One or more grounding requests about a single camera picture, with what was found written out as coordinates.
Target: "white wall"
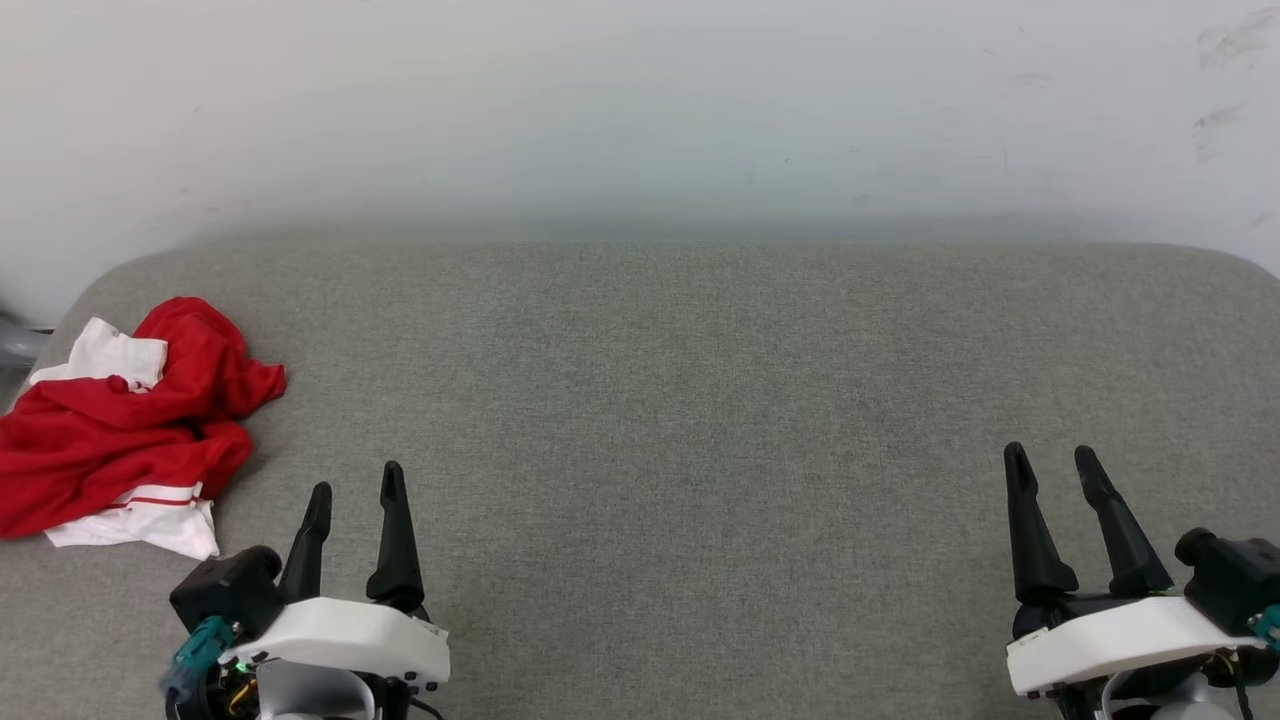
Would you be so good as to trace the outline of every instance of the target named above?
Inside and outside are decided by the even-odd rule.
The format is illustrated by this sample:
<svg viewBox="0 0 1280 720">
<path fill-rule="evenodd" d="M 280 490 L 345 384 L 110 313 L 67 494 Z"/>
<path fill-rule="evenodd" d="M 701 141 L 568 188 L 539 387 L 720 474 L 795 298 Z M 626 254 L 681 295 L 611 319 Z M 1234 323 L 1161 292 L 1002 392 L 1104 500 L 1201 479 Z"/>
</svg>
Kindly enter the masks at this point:
<svg viewBox="0 0 1280 720">
<path fill-rule="evenodd" d="M 1280 270 L 1280 6 L 0 0 L 0 309 L 228 238 L 1162 241 Z"/>
</svg>

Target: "red stripe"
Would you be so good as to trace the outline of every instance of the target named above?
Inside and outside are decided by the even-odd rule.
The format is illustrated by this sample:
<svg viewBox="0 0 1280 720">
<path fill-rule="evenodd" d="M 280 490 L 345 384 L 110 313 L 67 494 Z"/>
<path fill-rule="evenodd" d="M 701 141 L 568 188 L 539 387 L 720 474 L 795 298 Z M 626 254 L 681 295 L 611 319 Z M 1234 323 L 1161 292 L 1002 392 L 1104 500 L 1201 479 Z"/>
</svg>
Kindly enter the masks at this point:
<svg viewBox="0 0 1280 720">
<path fill-rule="evenodd" d="M 191 498 L 188 498 L 188 500 L 160 500 L 159 497 L 134 497 L 134 498 L 131 498 L 129 502 L 150 502 L 151 505 L 189 505 L 191 503 Z M 116 509 L 120 509 L 120 507 L 128 507 L 129 502 L 113 502 L 111 505 L 108 505 L 105 507 L 105 510 L 116 510 Z"/>
</svg>

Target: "gray cushioned table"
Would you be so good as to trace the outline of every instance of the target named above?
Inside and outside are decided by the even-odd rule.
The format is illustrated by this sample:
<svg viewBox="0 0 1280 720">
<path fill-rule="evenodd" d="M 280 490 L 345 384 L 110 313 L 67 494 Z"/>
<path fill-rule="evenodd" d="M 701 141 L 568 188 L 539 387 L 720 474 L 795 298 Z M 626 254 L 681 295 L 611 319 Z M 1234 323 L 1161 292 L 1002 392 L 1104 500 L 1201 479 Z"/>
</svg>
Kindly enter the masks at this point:
<svg viewBox="0 0 1280 720">
<path fill-rule="evenodd" d="M 41 366 L 174 295 L 289 373 L 216 505 L 224 551 L 287 551 L 329 480 L 324 591 L 361 598 L 404 466 L 451 720 L 1052 717 L 1004 666 L 1010 439 L 1087 588 L 1110 573 L 1076 443 L 1179 583 L 1192 527 L 1280 539 L 1280 282 L 1216 254 L 200 249 L 109 273 Z M 0 715 L 159 717 L 192 566 L 0 543 Z"/>
</svg>

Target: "cable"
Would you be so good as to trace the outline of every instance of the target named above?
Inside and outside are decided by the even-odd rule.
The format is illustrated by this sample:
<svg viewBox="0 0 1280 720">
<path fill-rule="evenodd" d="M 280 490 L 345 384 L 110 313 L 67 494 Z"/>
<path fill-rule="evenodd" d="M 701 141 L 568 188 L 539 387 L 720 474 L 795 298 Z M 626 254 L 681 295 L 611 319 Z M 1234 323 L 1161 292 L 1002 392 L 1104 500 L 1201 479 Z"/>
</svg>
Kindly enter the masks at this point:
<svg viewBox="0 0 1280 720">
<path fill-rule="evenodd" d="M 1102 685 L 1102 712 L 1098 715 L 1100 720 L 1112 720 L 1111 717 L 1111 696 L 1115 694 L 1116 688 L 1125 684 L 1133 675 L 1133 670 L 1125 670 L 1124 673 L 1116 673 L 1111 675 L 1106 685 Z"/>
<path fill-rule="evenodd" d="M 1238 675 L 1235 682 L 1235 700 L 1240 703 L 1240 717 L 1253 720 L 1253 711 L 1249 710 L 1249 696 L 1244 694 L 1244 673 Z"/>
<path fill-rule="evenodd" d="M 178 691 L 169 691 L 164 698 L 165 720 L 182 720 L 178 717 Z"/>
<path fill-rule="evenodd" d="M 426 712 L 431 717 L 435 717 L 435 720 L 444 720 L 444 716 L 440 715 L 440 711 L 436 710 L 436 708 L 434 708 L 434 707 L 431 707 L 430 705 L 428 705 L 428 703 L 425 703 L 425 702 L 422 702 L 422 701 L 420 701 L 417 698 L 410 698 L 408 701 L 410 701 L 410 703 L 413 705 L 413 707 L 416 707 L 416 708 Z M 1253 720 L 1253 719 L 1252 717 L 1245 717 L 1244 720 Z"/>
</svg>

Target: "gray carpet surface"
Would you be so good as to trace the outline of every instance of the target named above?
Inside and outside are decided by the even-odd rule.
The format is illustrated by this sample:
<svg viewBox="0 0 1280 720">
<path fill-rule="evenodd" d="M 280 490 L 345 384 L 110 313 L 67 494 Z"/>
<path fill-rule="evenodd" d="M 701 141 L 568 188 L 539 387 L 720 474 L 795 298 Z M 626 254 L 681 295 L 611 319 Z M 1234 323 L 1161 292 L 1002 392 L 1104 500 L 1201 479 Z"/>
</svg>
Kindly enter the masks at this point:
<svg viewBox="0 0 1280 720">
<path fill-rule="evenodd" d="M 1280 283 L 1222 255 L 202 249 L 99 281 L 41 365 L 174 295 L 288 368 L 216 503 L 224 552 L 287 551 L 329 480 L 324 591 L 361 598 L 381 465 L 404 466 L 451 720 L 1052 717 L 1004 666 L 1011 439 L 1085 588 L 1110 571 L 1078 443 L 1179 583 L 1187 529 L 1280 539 Z M 0 543 L 0 715 L 159 717 L 192 566 Z"/>
</svg>

